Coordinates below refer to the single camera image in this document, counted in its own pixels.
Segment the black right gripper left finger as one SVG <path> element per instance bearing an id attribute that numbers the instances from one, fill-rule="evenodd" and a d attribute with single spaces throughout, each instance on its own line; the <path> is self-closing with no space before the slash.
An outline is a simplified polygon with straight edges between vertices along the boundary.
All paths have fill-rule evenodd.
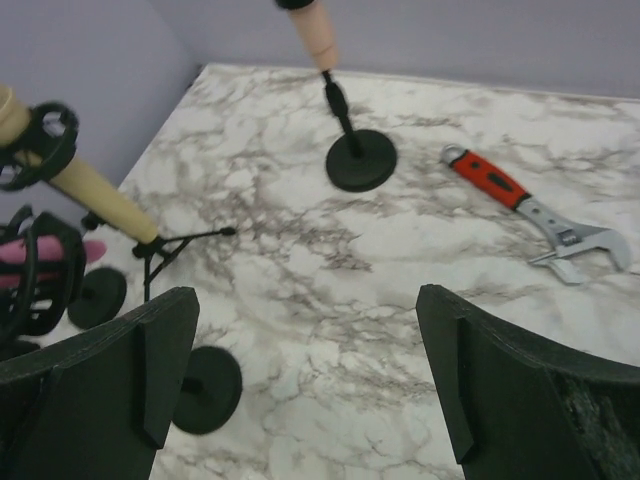
<path id="1" fill-rule="evenodd" d="M 1 364 L 4 479 L 146 479 L 199 316 L 191 287 Z"/>

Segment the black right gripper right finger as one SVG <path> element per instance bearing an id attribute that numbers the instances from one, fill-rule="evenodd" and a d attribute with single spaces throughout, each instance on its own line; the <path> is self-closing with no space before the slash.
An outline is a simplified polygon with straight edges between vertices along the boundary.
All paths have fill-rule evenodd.
<path id="1" fill-rule="evenodd" d="M 467 479 L 636 479 L 639 369 L 424 285 L 416 313 Z"/>

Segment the black clip round-base stand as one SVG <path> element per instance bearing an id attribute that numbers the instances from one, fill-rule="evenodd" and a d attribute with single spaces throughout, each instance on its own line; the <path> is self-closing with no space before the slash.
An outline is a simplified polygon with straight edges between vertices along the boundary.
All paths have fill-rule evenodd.
<path id="1" fill-rule="evenodd" d="M 232 417 L 242 391 L 240 365 L 228 350 L 196 348 L 189 357 L 173 424 L 192 435 L 212 433 Z"/>

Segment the black shock-mount round-base stand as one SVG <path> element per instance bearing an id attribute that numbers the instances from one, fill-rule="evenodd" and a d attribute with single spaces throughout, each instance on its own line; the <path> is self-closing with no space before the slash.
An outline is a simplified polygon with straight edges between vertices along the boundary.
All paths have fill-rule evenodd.
<path id="1" fill-rule="evenodd" d="M 61 261 L 38 259 L 37 240 L 53 235 L 63 248 Z M 1 274 L 18 274 L 19 284 L 1 287 L 1 358 L 39 349 L 33 341 L 53 331 L 63 316 L 82 330 L 113 319 L 127 293 L 125 276 L 110 267 L 88 272 L 81 233 L 49 212 L 35 215 L 22 206 L 1 226 L 1 246 L 23 240 L 26 260 L 1 264 Z"/>

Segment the pink microphone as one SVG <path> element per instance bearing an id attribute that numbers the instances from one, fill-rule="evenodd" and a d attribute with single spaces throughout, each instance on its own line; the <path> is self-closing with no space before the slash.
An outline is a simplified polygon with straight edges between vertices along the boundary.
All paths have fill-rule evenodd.
<path id="1" fill-rule="evenodd" d="M 107 246 L 100 240 L 84 241 L 86 262 L 88 264 L 98 261 L 107 251 Z M 61 261 L 63 248 L 60 241 L 53 235 L 41 236 L 37 240 L 38 259 L 41 261 Z M 23 240 L 15 240 L 1 246 L 1 264 L 21 265 L 26 260 L 26 246 Z M 10 288 L 19 284 L 18 274 L 1 274 L 1 287 Z"/>

